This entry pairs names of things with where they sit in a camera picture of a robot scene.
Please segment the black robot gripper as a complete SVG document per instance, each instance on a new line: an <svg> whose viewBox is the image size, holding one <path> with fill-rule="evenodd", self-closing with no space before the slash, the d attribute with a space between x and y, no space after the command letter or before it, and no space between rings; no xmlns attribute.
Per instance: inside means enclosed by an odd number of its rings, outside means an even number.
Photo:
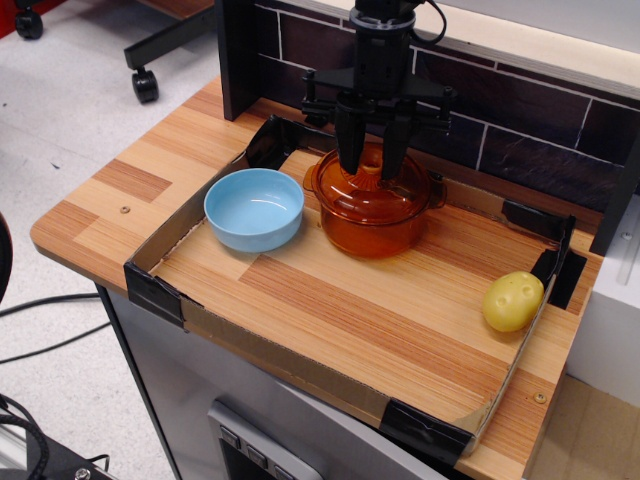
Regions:
<svg viewBox="0 0 640 480"><path fill-rule="evenodd" d="M410 46L431 47L447 30L423 38L414 30L413 7L354 7L349 21L355 28L354 64L337 70L309 70L303 77L306 95L302 113L306 121L322 127L335 126L340 164L356 174L364 148L366 123L382 125L382 178L395 178L404 162L415 132L447 131L450 107L456 93L412 73Z"/></svg>

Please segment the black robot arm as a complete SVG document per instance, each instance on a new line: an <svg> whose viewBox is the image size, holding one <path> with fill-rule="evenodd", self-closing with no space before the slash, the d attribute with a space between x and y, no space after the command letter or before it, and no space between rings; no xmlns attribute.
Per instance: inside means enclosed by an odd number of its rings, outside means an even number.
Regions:
<svg viewBox="0 0 640 480"><path fill-rule="evenodd" d="M422 129L448 131L456 92L411 71L410 44L437 44L414 31L420 1L357 1L349 13L356 30L354 65L303 77L302 112L315 125L334 125L343 170L357 172L369 124L384 127L381 177L395 178L411 138Z"/></svg>

